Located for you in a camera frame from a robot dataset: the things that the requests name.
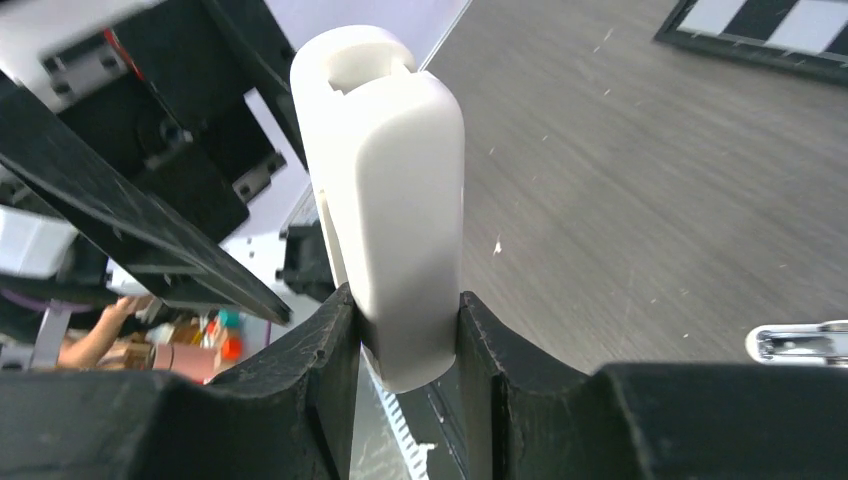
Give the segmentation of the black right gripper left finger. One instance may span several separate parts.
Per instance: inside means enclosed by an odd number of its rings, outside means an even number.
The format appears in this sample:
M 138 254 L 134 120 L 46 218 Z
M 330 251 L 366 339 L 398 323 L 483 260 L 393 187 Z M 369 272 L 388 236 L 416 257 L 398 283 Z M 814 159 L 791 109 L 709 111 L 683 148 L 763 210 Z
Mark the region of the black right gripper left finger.
M 350 289 L 200 385 L 163 371 L 1 377 L 5 479 L 345 479 L 359 339 Z

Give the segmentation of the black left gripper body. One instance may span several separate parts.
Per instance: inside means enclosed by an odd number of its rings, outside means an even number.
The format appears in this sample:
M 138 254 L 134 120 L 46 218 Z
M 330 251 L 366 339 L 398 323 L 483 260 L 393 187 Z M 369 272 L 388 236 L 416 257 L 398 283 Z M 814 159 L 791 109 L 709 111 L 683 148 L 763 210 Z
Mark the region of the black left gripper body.
M 215 241 L 286 161 L 245 97 L 258 93 L 297 156 L 294 48 L 264 1 L 60 1 L 39 87 L 118 172 Z

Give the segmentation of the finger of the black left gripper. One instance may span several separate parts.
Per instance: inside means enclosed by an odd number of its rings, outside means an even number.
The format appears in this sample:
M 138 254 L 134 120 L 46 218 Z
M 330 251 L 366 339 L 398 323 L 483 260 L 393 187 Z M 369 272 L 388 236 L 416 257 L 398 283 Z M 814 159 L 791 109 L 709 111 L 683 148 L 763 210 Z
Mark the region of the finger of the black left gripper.
M 289 306 L 269 287 L 7 77 L 1 79 L 1 164 L 168 306 L 288 322 Z

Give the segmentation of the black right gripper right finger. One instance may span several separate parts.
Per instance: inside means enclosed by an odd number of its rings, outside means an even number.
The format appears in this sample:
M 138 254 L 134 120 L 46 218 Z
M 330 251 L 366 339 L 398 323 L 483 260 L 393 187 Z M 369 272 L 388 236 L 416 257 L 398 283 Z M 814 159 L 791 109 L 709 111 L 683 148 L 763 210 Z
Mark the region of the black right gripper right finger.
M 474 479 L 843 479 L 836 368 L 615 363 L 584 374 L 460 298 Z

